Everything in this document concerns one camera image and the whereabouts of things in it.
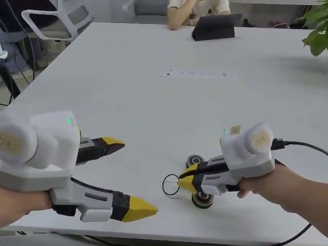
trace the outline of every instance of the table surface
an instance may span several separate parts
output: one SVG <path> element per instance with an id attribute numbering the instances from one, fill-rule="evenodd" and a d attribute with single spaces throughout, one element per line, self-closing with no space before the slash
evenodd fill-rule
<path id="1" fill-rule="evenodd" d="M 33 212 L 12 230 L 263 245 L 294 236 L 306 221 L 256 195 L 215 197 L 196 208 L 185 191 L 161 189 L 181 173 L 190 154 L 221 154 L 225 128 L 267 122 L 276 137 L 328 149 L 328 55 L 303 48 L 307 30 L 236 28 L 234 39 L 194 42 L 192 28 L 93 23 L 8 107 L 26 119 L 71 110 L 83 136 L 123 140 L 119 152 L 77 167 L 73 176 L 95 186 L 139 196 L 158 206 L 155 216 L 132 223 L 83 223 Z M 214 70 L 236 80 L 160 78 L 167 69 Z M 276 157 L 307 178 L 327 181 L 327 158 L 288 147 Z M 327 245 L 310 229 L 299 242 Z"/>
<path id="2" fill-rule="evenodd" d="M 230 0 L 241 4 L 319 5 L 317 0 Z"/>

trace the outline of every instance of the black wire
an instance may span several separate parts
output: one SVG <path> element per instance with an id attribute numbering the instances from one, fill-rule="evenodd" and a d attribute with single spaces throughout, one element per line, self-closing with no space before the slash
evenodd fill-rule
<path id="1" fill-rule="evenodd" d="M 15 83 L 15 81 L 14 81 L 14 79 L 13 79 L 13 77 L 10 75 L 10 80 L 11 80 L 11 83 L 10 83 L 10 85 L 11 85 L 11 91 L 10 91 L 10 98 L 9 98 L 9 102 L 8 102 L 8 104 L 7 105 L 5 105 L 5 104 L 1 104 L 2 106 L 8 106 L 8 105 L 10 105 L 11 104 L 11 101 L 12 101 L 12 93 L 14 92 L 14 83 Z"/>
<path id="2" fill-rule="evenodd" d="M 5 25 L 5 23 L 3 23 L 3 21 L 2 21 L 1 19 L 0 19 L 0 24 L 3 26 L 4 31 L 6 32 L 6 34 L 7 34 L 7 35 L 9 36 L 9 38 L 11 39 L 11 43 L 10 43 L 10 44 L 12 44 L 12 45 L 16 45 L 15 42 L 14 42 L 14 39 L 12 38 L 12 36 L 11 36 L 11 34 L 10 34 L 10 32 L 8 32 L 8 29 L 7 29 L 6 25 Z M 21 69 L 19 68 L 19 66 L 18 66 L 18 64 L 17 64 L 17 59 L 16 59 L 16 49 L 15 49 L 15 47 L 13 47 L 13 49 L 14 49 L 14 61 L 15 61 L 15 65 L 16 65 L 18 71 L 21 73 L 21 75 L 22 75 L 23 78 L 25 79 L 26 83 L 30 84 L 30 83 L 28 82 L 28 80 L 26 79 L 24 73 L 21 71 Z"/>
<path id="3" fill-rule="evenodd" d="M 127 246 L 127 245 L 123 245 L 123 244 L 114 244 L 114 243 L 106 242 L 105 240 L 102 240 L 102 239 L 99 239 L 99 238 L 93 237 L 93 236 L 84 235 L 84 237 L 88 237 L 88 238 L 90 238 L 92 240 L 95 240 L 97 242 L 101 242 L 101 243 L 103 243 L 105 245 L 109 245 L 109 246 Z"/>
<path id="4" fill-rule="evenodd" d="M 317 146 L 314 146 L 314 145 L 311 145 L 309 143 L 306 143 L 306 142 L 297 142 L 297 141 L 284 141 L 283 142 L 285 146 L 288 146 L 288 145 L 300 145 L 300 146 L 305 146 L 305 147 L 309 147 L 311 149 L 314 149 L 314 150 L 317 150 L 317 151 L 320 151 L 321 153 L 325 154 L 328 156 L 328 151 L 322 149 L 322 148 L 319 148 Z"/>
<path id="5" fill-rule="evenodd" d="M 178 186 L 178 189 L 177 189 L 174 193 L 168 193 L 168 192 L 166 192 L 166 190 L 164 189 L 164 183 L 165 183 L 165 181 L 167 180 L 168 177 L 171 177 L 171 176 L 175 176 L 175 177 L 179 180 L 178 175 L 176 175 L 176 174 L 174 174 L 174 173 L 171 173 L 171 174 L 169 174 L 168 176 L 166 176 L 166 177 L 164 178 L 163 183 L 162 183 L 162 190 L 163 190 L 164 194 L 166 194 L 167 196 L 173 196 L 173 195 L 175 195 L 176 193 L 178 193 L 178 191 L 180 190 L 180 186 Z"/>
<path id="6" fill-rule="evenodd" d="M 309 147 L 311 149 L 314 149 L 314 150 L 317 150 L 325 155 L 328 156 L 328 151 L 322 149 L 322 148 L 319 148 L 315 145 L 311 145 L 309 143 L 306 143 L 306 142 L 297 142 L 297 141 L 284 141 L 283 142 L 283 145 L 284 146 L 288 146 L 288 145 L 299 145 L 299 146 L 305 146 L 305 147 Z M 277 244 L 274 244 L 272 246 L 284 246 L 292 241 L 295 241 L 297 238 L 299 238 L 300 236 L 302 236 L 308 229 L 310 229 L 312 225 L 309 223 L 302 231 L 300 231 L 297 235 L 295 235 L 294 237 L 292 237 L 291 239 L 288 239 L 287 241 L 285 242 L 281 242 L 281 243 L 277 243 Z"/>
<path id="7" fill-rule="evenodd" d="M 271 246 L 284 246 L 288 243 L 291 243 L 293 241 L 295 241 L 296 239 L 298 239 L 300 236 L 302 236 L 305 232 L 308 231 L 308 229 L 310 229 L 312 225 L 309 223 L 302 231 L 300 231 L 297 235 L 295 235 L 294 237 L 286 240 L 285 242 L 280 242 L 280 243 L 276 243 L 276 244 L 273 244 Z"/>
<path id="8" fill-rule="evenodd" d="M 24 27 L 22 26 L 21 22 L 19 21 L 19 19 L 17 18 L 15 12 L 13 11 L 13 9 L 11 8 L 8 0 L 5 0 L 11 13 L 13 14 L 14 18 L 16 19 L 17 23 L 19 24 L 19 26 L 21 27 L 22 31 L 25 33 L 26 37 L 28 38 L 30 45 L 31 45 L 31 52 L 32 52 L 32 59 L 33 59 L 33 80 L 35 80 L 35 57 L 34 57 L 34 50 L 33 50 L 33 45 L 32 45 L 32 40 L 29 37 L 29 35 L 27 34 L 27 32 L 25 31 Z"/>

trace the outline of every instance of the human hand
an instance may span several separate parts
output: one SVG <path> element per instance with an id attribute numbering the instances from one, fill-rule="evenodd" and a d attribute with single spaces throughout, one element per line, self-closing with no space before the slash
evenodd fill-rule
<path id="1" fill-rule="evenodd" d="M 52 207 L 48 192 L 17 192 L 0 187 L 0 228 L 8 226 L 31 211 Z"/>
<path id="2" fill-rule="evenodd" d="M 243 179 L 239 183 L 241 190 L 238 197 L 244 198 L 253 192 L 280 205 L 284 210 L 293 212 L 295 197 L 306 187 L 307 181 L 287 167 L 276 164 L 275 170 L 265 176 Z"/>
<path id="3" fill-rule="evenodd" d="M 197 2 L 197 0 L 187 0 L 188 2 L 191 2 L 192 3 L 192 5 L 195 5 L 196 4 L 196 2 Z"/>

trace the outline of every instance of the gray chair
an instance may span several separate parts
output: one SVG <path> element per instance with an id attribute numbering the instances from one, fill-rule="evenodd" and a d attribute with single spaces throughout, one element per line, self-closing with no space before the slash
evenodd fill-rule
<path id="1" fill-rule="evenodd" d="M 136 16 L 166 16 L 169 0 L 134 0 L 134 13 Z"/>

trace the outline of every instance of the green leaf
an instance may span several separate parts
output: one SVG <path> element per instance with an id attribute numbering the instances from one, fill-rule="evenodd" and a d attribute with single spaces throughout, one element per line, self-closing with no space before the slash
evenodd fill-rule
<path id="1" fill-rule="evenodd" d="M 317 9 L 328 11 L 328 2 L 321 4 L 320 6 L 317 6 Z"/>
<path id="2" fill-rule="evenodd" d="M 307 38 L 302 40 L 304 45 L 305 46 L 311 45 L 313 43 L 313 40 L 315 40 L 318 35 L 320 35 L 320 31 L 318 31 L 318 30 L 314 30 L 314 31 L 310 32 L 309 35 L 307 36 Z"/>
<path id="3" fill-rule="evenodd" d="M 322 10 L 309 11 L 309 12 L 305 13 L 304 16 L 306 17 L 305 24 L 310 25 L 310 24 L 322 22 L 324 20 L 325 21 L 328 20 L 328 11 L 322 11 Z"/>
<path id="4" fill-rule="evenodd" d="M 318 31 L 327 31 L 328 30 L 328 22 L 319 23 L 319 25 L 316 27 L 316 30 L 318 30 Z"/>
<path id="5" fill-rule="evenodd" d="M 311 40 L 310 51 L 314 56 L 320 55 L 328 47 L 328 36 L 318 34 Z"/>

